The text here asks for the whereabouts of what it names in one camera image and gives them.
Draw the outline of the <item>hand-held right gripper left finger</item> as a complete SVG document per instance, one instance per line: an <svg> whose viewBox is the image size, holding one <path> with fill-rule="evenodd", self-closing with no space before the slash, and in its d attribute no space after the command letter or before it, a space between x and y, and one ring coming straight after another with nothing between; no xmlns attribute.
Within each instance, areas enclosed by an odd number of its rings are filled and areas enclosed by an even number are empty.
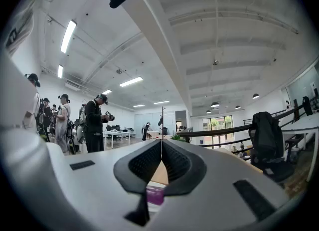
<svg viewBox="0 0 319 231"><path fill-rule="evenodd" d="M18 201L49 231L162 231L145 192L126 191L114 175L122 157L159 148L147 141L114 151L65 156L20 129L1 132L1 167Z"/></svg>

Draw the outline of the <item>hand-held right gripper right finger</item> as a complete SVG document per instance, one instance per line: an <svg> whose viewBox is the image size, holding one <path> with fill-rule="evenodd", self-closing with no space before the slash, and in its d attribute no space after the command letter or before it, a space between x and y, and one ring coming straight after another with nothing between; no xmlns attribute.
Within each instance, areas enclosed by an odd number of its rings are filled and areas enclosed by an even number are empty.
<svg viewBox="0 0 319 231"><path fill-rule="evenodd" d="M163 140L168 174L151 231L267 231L289 198L274 181L232 154Z"/></svg>

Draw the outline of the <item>purple eggplant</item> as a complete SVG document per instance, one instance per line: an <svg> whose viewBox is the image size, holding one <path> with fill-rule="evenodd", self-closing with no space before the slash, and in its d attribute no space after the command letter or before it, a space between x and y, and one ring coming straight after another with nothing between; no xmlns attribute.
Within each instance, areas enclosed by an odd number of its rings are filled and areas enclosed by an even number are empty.
<svg viewBox="0 0 319 231"><path fill-rule="evenodd" d="M164 188L156 186L147 186L147 201L148 203L160 206L164 202Z"/></svg>

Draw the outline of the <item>black metal railing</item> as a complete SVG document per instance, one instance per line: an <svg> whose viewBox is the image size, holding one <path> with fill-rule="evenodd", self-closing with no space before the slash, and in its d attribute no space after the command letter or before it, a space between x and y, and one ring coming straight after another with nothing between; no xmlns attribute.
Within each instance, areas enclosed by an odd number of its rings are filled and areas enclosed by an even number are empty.
<svg viewBox="0 0 319 231"><path fill-rule="evenodd" d="M286 116L293 114L294 115L293 119L285 124L280 125L280 128L283 128L289 124L294 124L304 114L308 115L308 113L310 113L310 111L306 111L306 106L310 105L315 100L319 100L319 95L310 99L308 102L303 102L302 105L300 105L300 106L296 105L295 108L290 108L290 109L276 112L276 113L272 114L272 118L274 120L280 121L281 119L285 118ZM177 132L176 134L178 134L180 137L183 137L187 143L190 143L191 142L190 139L193 137L213 136L213 135L220 135L220 134L227 134L227 133L234 133L235 134L235 133L242 132L242 131L248 131L249 129L253 129L253 128L255 128L255 125L253 123L251 123L251 124L247 124L244 126L239 126L239 127L234 127L234 128L224 129L224 130L219 130L219 131L193 132L192 128L189 128L189 129L186 129L182 132ZM242 143L242 142L249 141L249 140L251 140L251 139L247 137L247 138L236 140L234 142L229 142L229 143L223 143L223 144L217 144L217 145L207 145L207 146L204 145L204 147L209 147L209 146L214 147L214 146L225 145L225 144L226 145L227 144L236 144L236 143Z"/></svg>

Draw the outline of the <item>white office desks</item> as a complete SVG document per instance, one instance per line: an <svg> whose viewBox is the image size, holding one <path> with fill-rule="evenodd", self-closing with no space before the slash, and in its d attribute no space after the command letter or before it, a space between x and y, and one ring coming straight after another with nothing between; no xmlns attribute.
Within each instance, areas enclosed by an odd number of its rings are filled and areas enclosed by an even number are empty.
<svg viewBox="0 0 319 231"><path fill-rule="evenodd" d="M111 138L111 148L114 148L114 137L119 137L120 138L120 142L123 142L123 138L127 137L128 138L128 144L131 143L131 136L135 135L135 132L131 132L131 131L127 131L127 132L123 132L123 131L106 131L104 132L104 136L106 138L110 137Z"/></svg>

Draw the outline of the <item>large glass window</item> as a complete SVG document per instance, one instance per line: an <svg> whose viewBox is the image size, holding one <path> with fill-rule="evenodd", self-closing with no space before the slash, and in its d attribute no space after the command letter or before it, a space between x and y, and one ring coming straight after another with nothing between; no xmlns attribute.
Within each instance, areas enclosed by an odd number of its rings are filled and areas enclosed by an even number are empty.
<svg viewBox="0 0 319 231"><path fill-rule="evenodd" d="M202 120L203 130L204 131L219 131L224 129L230 129L234 127L232 116L223 116L216 118L206 118ZM204 136L203 144L207 145L217 145L223 143L234 142L234 133L213 135L213 136ZM217 148L225 148L227 150L231 150L234 144L225 144L219 146L209 146L208 149L217 149Z"/></svg>

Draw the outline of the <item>office chair with black jacket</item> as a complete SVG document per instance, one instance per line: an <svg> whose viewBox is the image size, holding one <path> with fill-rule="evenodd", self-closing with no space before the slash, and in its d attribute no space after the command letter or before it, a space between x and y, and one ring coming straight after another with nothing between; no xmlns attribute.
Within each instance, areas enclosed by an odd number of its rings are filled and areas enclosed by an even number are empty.
<svg viewBox="0 0 319 231"><path fill-rule="evenodd" d="M254 114L249 136L253 166L276 183L283 182L294 173L294 168L284 157L283 134L278 119L268 112Z"/></svg>

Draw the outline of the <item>wooden coat stand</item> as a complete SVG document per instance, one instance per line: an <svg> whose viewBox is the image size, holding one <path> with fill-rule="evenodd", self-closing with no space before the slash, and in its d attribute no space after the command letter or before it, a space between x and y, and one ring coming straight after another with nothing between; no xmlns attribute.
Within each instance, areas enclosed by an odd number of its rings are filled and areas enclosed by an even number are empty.
<svg viewBox="0 0 319 231"><path fill-rule="evenodd" d="M160 114L160 120L158 126L161 129L161 139L164 139L164 136L167 134L167 128L164 126L164 110L165 108L162 107L161 114Z"/></svg>

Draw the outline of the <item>long white table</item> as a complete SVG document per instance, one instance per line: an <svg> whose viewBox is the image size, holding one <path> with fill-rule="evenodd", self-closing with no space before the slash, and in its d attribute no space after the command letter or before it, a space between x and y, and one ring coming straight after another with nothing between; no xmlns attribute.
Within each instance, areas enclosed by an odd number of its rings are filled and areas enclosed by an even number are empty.
<svg viewBox="0 0 319 231"><path fill-rule="evenodd" d="M304 139L306 139L306 134L314 133L315 135L315 144L314 144L314 153L312 157L312 162L309 170L308 177L306 179L309 182L312 179L313 171L315 168L318 150L319 150L319 113L306 116L301 118L294 124L289 124L282 128L283 135L286 134L303 134Z"/></svg>

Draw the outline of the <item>ceiling strip lights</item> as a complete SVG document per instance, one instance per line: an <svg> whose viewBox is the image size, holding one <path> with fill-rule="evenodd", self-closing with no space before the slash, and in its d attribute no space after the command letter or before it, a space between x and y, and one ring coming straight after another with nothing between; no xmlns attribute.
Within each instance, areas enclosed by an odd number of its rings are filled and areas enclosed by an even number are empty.
<svg viewBox="0 0 319 231"><path fill-rule="evenodd" d="M64 34L64 37L62 40L62 44L61 44L61 52L65 53L65 54L67 51L69 41L73 35L74 29L76 28L76 26L77 26L77 24L71 20L66 28L66 31L65 31L65 34ZM58 66L58 77L59 78L63 77L63 66L62 65ZM138 83L140 81L143 81L143 78L139 76L139 77L136 77L136 78L131 79L129 81L126 81L126 82L120 84L119 86L126 87L126 86L132 85L134 83Z"/></svg>

